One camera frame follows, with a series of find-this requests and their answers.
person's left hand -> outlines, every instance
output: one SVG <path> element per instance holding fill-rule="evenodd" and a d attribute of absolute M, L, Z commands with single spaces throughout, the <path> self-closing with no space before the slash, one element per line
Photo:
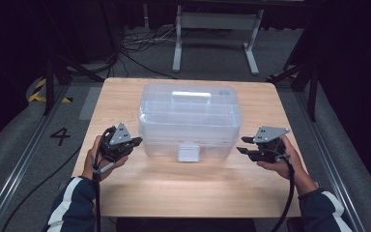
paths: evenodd
<path fill-rule="evenodd" d="M 93 178 L 92 162 L 95 161 L 96 151 L 98 150 L 100 139 L 101 139 L 101 136 L 96 137 L 95 143 L 93 144 L 93 147 L 87 152 L 86 160 L 84 161 L 84 169 L 83 169 L 82 176 L 89 178 L 90 180 L 92 180 Z M 102 158 L 103 158 L 103 155 L 102 153 L 100 153 L 99 158 L 98 158 L 100 169 L 102 169 L 103 167 L 105 167 L 107 164 L 110 163 L 106 159 L 100 162 Z M 109 168 L 104 173 L 100 174 L 100 180 L 102 181 L 106 179 L 115 168 L 123 166 L 127 160 L 128 160 L 128 156 L 125 156 L 119 159 L 116 163 L 114 163 L 114 165 L 111 168 Z"/>

handheld controller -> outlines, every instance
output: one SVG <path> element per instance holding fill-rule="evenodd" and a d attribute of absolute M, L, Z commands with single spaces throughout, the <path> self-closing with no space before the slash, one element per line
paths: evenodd
<path fill-rule="evenodd" d="M 132 138 L 123 123 L 120 123 L 117 128 L 113 126 L 107 129 L 100 140 L 100 151 L 104 159 L 110 161 L 110 163 L 100 170 L 92 165 L 93 171 L 95 173 L 105 172 L 119 159 L 128 156 L 133 148 L 139 146 L 142 141 L 141 137 Z"/>
<path fill-rule="evenodd" d="M 261 126 L 254 137 L 242 137 L 244 143 L 257 144 L 258 150 L 237 147 L 240 153 L 248 155 L 252 161 L 283 162 L 290 156 L 285 154 L 285 145 L 279 136 L 289 129 Z"/>

gray carpet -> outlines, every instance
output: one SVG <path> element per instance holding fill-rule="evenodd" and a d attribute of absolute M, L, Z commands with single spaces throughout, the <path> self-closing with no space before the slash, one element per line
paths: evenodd
<path fill-rule="evenodd" d="M 295 45 L 301 30 L 260 31 L 254 45 L 254 56 L 260 74 L 252 76 L 245 60 L 242 43 L 247 38 L 244 32 L 232 32 L 218 37 L 207 32 L 190 32 L 183 39 L 183 59 L 180 73 L 172 73 L 174 43 L 155 45 L 143 52 L 130 55 L 131 58 L 160 73 L 167 73 L 180 79 L 265 81 L 270 74 L 282 72 L 282 67 Z M 168 78 L 145 70 L 128 58 L 120 55 L 114 67 L 113 76 Z M 280 84 L 289 84 L 288 80 Z M 36 83 L 31 83 L 30 91 Z M 43 138 L 36 153 L 10 203 L 0 217 L 0 230 L 9 214 L 20 200 L 38 183 L 58 168 L 81 144 L 89 126 L 100 83 L 94 83 L 84 76 L 73 79 L 65 97 L 73 98 L 72 103 L 60 103 L 43 131 Z M 334 193 L 335 189 L 322 165 L 321 153 L 309 127 L 304 123 L 306 115 L 300 108 L 296 94 L 287 88 L 277 88 L 284 109 L 292 126 L 301 153 L 310 175 L 324 188 Z M 0 191 L 11 174 L 18 159 L 28 146 L 35 129 L 43 119 L 44 103 L 33 101 L 14 118 L 0 133 Z M 371 178 L 358 158 L 351 141 L 340 126 L 334 112 L 319 87 L 316 105 L 316 126 L 323 136 L 337 169 L 350 193 L 354 206 L 366 231 L 371 231 Z M 71 137 L 65 138 L 59 146 L 59 138 L 50 135 L 65 128 Z M 74 157 L 64 168 L 36 190 L 20 207 L 12 218 L 7 231 L 39 231 L 43 228 L 50 209 L 51 201 L 65 186 L 74 167 Z M 114 231 L 114 218 L 103 218 L 103 231 Z M 257 231 L 270 231 L 276 218 L 255 218 Z M 287 231 L 282 225 L 279 231 Z"/>

jacket sleeve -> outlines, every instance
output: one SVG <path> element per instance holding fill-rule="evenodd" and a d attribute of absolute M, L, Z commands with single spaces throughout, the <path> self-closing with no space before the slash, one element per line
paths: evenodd
<path fill-rule="evenodd" d="M 51 215 L 43 231 L 95 230 L 93 213 L 95 188 L 85 177 L 71 178 L 52 203 Z"/>
<path fill-rule="evenodd" d="M 342 219 L 343 206 L 323 188 L 299 197 L 300 213 L 305 231 L 352 231 Z"/>

yellow tape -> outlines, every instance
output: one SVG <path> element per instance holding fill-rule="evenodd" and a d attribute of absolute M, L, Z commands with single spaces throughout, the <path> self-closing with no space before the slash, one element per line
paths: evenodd
<path fill-rule="evenodd" d="M 46 83 L 46 78 L 42 77 L 41 81 L 39 81 L 38 85 L 36 86 L 35 90 L 33 91 L 31 97 L 29 97 L 29 102 L 46 102 L 46 97 L 40 97 L 39 92 L 41 91 L 42 87 Z M 72 103 L 73 98 L 64 98 L 62 100 L 63 103 Z"/>

